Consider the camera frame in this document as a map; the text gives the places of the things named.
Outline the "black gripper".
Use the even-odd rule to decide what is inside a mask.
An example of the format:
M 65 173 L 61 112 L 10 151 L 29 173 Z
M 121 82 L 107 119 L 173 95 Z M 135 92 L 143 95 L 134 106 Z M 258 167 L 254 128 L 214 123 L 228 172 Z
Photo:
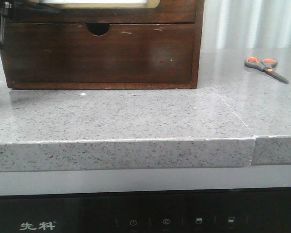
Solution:
M 5 21 L 24 20 L 36 14 L 56 14 L 60 9 L 30 0 L 0 0 L 0 50 L 4 43 Z

